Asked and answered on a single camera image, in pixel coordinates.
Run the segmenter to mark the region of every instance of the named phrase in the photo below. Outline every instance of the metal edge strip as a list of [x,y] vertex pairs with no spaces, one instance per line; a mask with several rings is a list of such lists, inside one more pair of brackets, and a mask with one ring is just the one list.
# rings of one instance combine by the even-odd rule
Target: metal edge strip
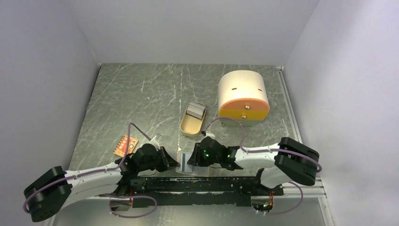
[[286,83],[284,81],[283,72],[279,70],[278,73],[279,73],[280,85],[281,85],[281,88],[283,89],[283,96],[284,96],[284,100],[286,102],[288,115],[289,115],[289,118],[291,120],[292,128],[294,130],[295,140],[297,140],[300,143],[302,143],[301,134],[299,133],[299,128],[298,128],[298,124],[296,122],[296,118],[295,118],[295,115],[294,115],[294,110],[292,109],[291,100],[289,99],[288,90],[287,90]]
[[331,215],[331,210],[327,202],[327,197],[319,198],[320,210],[323,215],[324,223],[326,226],[335,226],[333,216]]

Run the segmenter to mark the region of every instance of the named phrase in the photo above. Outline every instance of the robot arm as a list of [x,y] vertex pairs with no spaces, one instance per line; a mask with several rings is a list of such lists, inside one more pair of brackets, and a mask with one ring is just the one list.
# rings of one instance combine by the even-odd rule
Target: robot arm
[[[195,144],[194,152],[187,164],[210,166],[218,163],[227,170],[242,170],[249,167],[261,169],[255,177],[241,178],[240,181],[238,177],[237,180],[234,180],[234,177],[195,178],[194,180],[140,178],[137,176],[138,173],[145,170],[156,169],[158,172],[164,172],[180,166],[165,148],[159,145],[159,137],[156,136],[149,143],[143,144],[135,153],[102,167],[78,171],[63,171],[60,166],[51,168],[25,189],[28,212],[33,222],[40,222],[79,200],[109,193],[120,196],[128,194],[131,188],[151,196],[159,196],[168,191],[187,192],[190,190],[195,194],[197,192],[223,192],[224,195],[230,195],[232,198],[240,197],[234,203],[247,206],[247,202],[251,204],[251,195],[266,195],[270,191],[283,194],[282,189],[279,188],[282,183],[295,181],[307,186],[315,183],[317,166],[308,159],[317,163],[319,154],[288,137],[283,137],[278,144],[243,150],[239,146],[221,145],[214,140],[215,136],[211,133],[207,132],[204,135],[206,137]],[[290,150],[302,154],[305,158],[281,151],[264,151],[274,148]],[[201,181],[210,187],[201,187]],[[147,203],[135,202],[136,207],[146,205]]]
[[246,150],[244,151],[239,146],[221,145],[208,131],[203,132],[203,135],[206,137],[195,145],[187,164],[205,167],[218,163],[227,170],[259,167],[262,168],[260,183],[267,188],[274,188],[290,181],[307,186],[315,184],[317,166],[309,160],[283,152],[260,151],[285,149],[303,154],[315,161],[319,160],[319,153],[289,137],[283,137],[274,145],[244,148]]
[[123,164],[115,170],[108,169],[117,167],[123,158],[88,170],[63,171],[61,166],[51,168],[24,190],[26,199],[50,183],[62,178],[70,179],[50,186],[28,201],[32,221],[43,221],[69,204],[88,197],[109,193],[125,194],[130,189],[130,180],[137,178],[141,171],[156,169],[164,172],[179,167],[180,164],[159,145],[158,139],[157,135],[135,153],[128,154]]

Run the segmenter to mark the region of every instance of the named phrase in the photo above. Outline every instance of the white enclosure wall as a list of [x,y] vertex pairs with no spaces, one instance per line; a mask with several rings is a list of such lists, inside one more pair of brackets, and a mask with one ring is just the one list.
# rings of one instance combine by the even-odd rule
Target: white enclosure wall
[[99,62],[283,65],[319,0],[67,0]]
[[63,0],[0,2],[0,225],[39,225],[24,188],[68,167],[97,71]]
[[284,75],[337,226],[399,225],[399,3],[320,0]]

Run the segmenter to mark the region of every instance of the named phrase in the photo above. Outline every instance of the white cylindrical container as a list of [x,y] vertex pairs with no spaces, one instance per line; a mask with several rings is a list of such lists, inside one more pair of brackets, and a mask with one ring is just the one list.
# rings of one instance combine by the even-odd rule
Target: white cylindrical container
[[[239,120],[244,126],[263,121],[269,113],[263,77],[253,71],[233,71],[225,74],[218,87],[218,116]],[[221,120],[228,125],[237,123]]]

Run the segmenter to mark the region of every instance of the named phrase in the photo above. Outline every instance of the black mounting bracket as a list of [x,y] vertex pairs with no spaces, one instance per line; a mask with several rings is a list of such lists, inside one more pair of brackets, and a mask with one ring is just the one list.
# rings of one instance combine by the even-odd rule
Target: black mounting bracket
[[[309,158],[319,161],[319,153],[315,150],[305,146],[289,137],[283,137],[279,143],[280,149],[290,150],[296,153],[301,153]],[[293,181],[307,186],[312,186],[316,182],[317,166],[309,160],[279,152],[274,157],[274,165],[283,171]]]
[[[61,166],[52,167],[24,190],[25,198],[40,188],[65,177]],[[33,222],[40,222],[55,215],[71,193],[72,185],[66,181],[57,183],[40,192],[28,202],[29,213]]]
[[[256,177],[142,177],[130,181],[136,194],[155,198],[158,205],[236,204],[252,206],[251,196],[283,195],[279,185],[269,189],[260,184],[262,170]],[[134,200],[133,208],[153,206],[147,199]]]
[[200,143],[195,143],[194,150],[189,160],[188,165],[207,167],[218,163],[227,170],[242,170],[240,166],[235,163],[235,154],[239,149],[235,147],[225,147],[217,142],[215,139],[206,137]]

